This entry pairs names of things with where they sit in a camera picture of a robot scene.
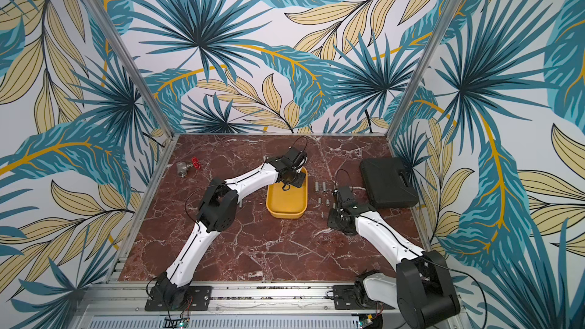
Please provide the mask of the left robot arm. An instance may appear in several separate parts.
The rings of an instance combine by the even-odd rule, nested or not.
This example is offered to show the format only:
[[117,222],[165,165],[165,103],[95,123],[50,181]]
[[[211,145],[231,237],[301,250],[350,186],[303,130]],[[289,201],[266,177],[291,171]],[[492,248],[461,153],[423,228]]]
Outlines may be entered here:
[[169,307],[183,303],[198,264],[215,238],[233,224],[239,203],[257,190],[277,183],[300,188],[306,179],[302,171],[306,161],[307,153],[291,146],[284,155],[267,158],[243,175],[210,181],[192,233],[173,263],[156,277],[149,296]]

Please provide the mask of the yellow plastic storage box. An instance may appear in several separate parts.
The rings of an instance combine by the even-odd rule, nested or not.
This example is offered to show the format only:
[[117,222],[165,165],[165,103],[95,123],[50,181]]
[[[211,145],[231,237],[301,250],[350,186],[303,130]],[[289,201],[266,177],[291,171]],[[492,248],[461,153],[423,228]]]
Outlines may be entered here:
[[301,187],[285,187],[282,182],[268,187],[266,207],[277,219],[299,219],[305,213],[309,202],[308,174],[305,174]]

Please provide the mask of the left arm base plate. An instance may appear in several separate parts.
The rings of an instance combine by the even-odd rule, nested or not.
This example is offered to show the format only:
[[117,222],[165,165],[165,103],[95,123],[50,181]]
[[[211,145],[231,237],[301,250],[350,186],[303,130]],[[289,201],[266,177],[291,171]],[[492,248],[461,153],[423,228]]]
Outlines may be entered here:
[[205,312],[210,304],[211,286],[184,286],[180,289],[155,285],[145,305],[146,312]]

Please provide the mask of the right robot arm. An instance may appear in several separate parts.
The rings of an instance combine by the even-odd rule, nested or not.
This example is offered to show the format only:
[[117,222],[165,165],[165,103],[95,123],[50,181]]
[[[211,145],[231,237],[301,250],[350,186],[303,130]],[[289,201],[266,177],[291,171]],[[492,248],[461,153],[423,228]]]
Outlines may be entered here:
[[378,271],[359,275],[351,285],[333,286],[337,310],[398,309],[411,328],[429,328],[461,312],[449,268],[438,251],[425,251],[392,228],[368,203],[359,204],[350,187],[334,190],[328,227],[358,235],[390,263],[396,277]]

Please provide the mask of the black plastic tool case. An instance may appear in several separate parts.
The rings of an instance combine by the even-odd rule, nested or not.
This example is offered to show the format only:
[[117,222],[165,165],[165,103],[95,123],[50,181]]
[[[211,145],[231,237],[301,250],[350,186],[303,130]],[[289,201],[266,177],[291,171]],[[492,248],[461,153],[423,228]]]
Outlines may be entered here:
[[376,210],[411,208],[418,204],[417,191],[408,182],[400,158],[367,158],[360,172],[370,204]]

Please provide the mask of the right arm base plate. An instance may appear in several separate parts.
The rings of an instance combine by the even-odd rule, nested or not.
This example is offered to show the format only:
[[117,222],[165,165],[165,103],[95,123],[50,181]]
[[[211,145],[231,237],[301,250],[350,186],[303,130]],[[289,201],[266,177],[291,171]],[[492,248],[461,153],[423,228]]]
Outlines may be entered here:
[[394,309],[385,303],[370,299],[365,289],[357,285],[334,285],[332,286],[332,299],[336,310],[374,310]]

